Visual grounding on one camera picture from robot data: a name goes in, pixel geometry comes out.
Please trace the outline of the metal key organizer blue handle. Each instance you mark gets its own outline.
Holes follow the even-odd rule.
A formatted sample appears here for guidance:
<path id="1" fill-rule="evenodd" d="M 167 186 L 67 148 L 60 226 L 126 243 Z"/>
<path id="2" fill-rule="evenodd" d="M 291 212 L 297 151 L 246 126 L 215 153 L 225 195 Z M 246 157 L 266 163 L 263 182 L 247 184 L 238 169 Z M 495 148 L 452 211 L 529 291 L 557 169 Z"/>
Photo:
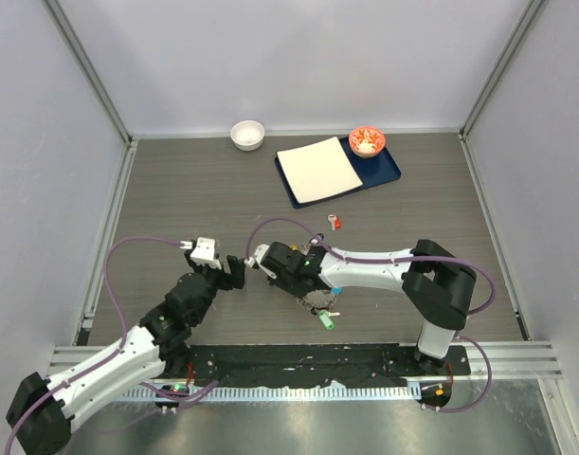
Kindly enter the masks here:
<path id="1" fill-rule="evenodd" d="M 322 311 L 332 311 L 341 293 L 342 288 L 316 290 L 309 292 L 305 297 L 296 298 L 296 302 L 301 308 L 317 315 Z"/>

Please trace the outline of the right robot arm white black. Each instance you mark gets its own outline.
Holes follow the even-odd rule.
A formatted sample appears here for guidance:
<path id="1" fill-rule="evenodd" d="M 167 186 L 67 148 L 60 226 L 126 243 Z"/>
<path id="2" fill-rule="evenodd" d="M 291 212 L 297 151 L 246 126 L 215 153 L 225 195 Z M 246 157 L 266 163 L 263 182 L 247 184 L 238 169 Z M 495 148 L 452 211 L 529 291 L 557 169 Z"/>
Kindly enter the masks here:
<path id="1" fill-rule="evenodd" d="M 321 310 L 325 298 L 348 287 L 405 295 L 423 318 L 413 360 L 426 374 L 445 367 L 450 343 L 465 327 L 477 281 L 472 268 L 429 240 L 382 253 L 326 250 L 321 244 L 302 252 L 274 242 L 258 246 L 253 257 L 271 285 Z"/>

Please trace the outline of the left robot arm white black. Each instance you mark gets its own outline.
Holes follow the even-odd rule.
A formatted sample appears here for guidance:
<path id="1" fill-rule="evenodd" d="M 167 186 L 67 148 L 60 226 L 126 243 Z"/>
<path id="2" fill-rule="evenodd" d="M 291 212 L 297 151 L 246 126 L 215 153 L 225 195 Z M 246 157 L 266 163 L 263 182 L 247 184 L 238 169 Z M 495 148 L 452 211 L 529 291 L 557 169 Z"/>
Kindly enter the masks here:
<path id="1" fill-rule="evenodd" d="M 120 340 L 82 363 L 49 377 L 34 372 L 18 385 L 6 414 L 11 435 L 5 450 L 20 444 L 26 454 L 55 454 L 91 415 L 122 389 L 187 368 L 186 344 L 217 293 L 244 287 L 244 260 L 226 263 L 185 254 L 192 271 L 180 277 L 164 300 Z"/>

